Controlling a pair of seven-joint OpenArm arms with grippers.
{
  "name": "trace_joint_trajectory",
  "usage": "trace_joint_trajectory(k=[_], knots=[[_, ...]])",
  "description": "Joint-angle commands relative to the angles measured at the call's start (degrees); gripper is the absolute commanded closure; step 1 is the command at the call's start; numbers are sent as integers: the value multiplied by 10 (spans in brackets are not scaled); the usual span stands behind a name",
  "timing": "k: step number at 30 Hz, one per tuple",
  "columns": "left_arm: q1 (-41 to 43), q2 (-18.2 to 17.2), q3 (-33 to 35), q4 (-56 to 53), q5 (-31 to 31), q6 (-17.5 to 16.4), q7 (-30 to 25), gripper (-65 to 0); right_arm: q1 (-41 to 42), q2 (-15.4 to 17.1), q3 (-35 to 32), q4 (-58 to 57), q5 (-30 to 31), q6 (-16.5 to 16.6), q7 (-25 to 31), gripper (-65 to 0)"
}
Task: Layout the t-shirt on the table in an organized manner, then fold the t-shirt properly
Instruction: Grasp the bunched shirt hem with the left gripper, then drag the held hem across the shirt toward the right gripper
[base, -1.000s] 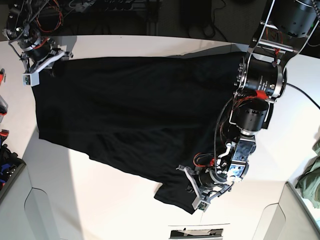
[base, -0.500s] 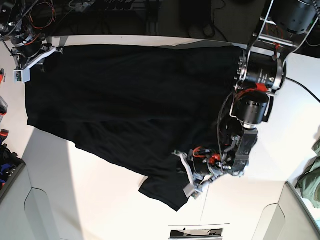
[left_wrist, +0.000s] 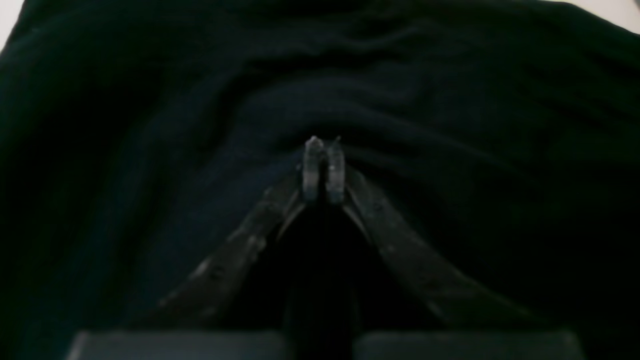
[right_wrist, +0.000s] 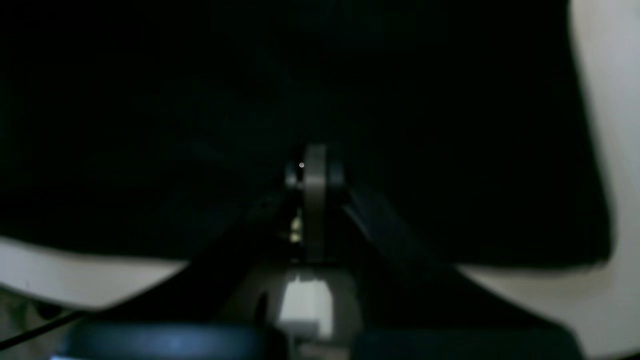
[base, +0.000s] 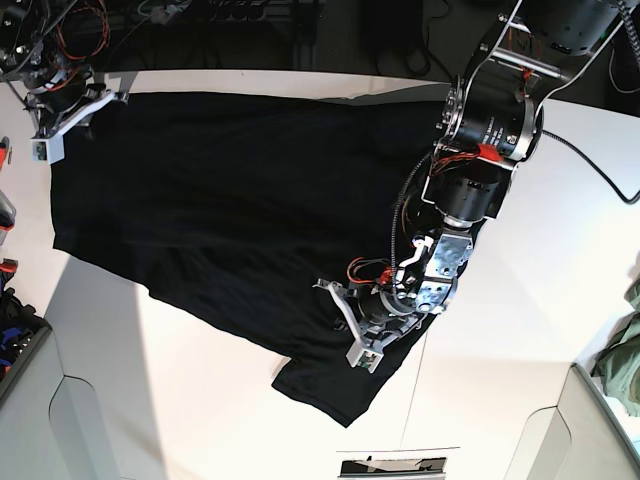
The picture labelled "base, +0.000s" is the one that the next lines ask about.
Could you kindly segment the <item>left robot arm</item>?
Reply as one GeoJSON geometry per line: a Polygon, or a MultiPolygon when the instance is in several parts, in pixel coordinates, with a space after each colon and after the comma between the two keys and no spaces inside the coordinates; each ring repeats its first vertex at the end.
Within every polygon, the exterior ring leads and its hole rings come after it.
{"type": "Polygon", "coordinates": [[[374,371],[388,346],[443,313],[473,249],[543,135],[543,104],[574,83],[619,30],[639,41],[632,1],[516,1],[447,94],[440,138],[405,180],[392,232],[410,234],[373,280],[318,280],[353,336],[348,363],[374,371]]]}

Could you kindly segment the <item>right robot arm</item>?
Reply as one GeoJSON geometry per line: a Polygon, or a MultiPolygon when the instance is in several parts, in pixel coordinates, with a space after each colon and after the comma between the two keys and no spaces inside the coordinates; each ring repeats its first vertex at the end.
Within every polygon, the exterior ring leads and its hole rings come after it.
{"type": "Polygon", "coordinates": [[[112,35],[128,25],[122,1],[3,1],[1,82],[35,124],[53,134],[106,86],[96,71],[112,35]]]}

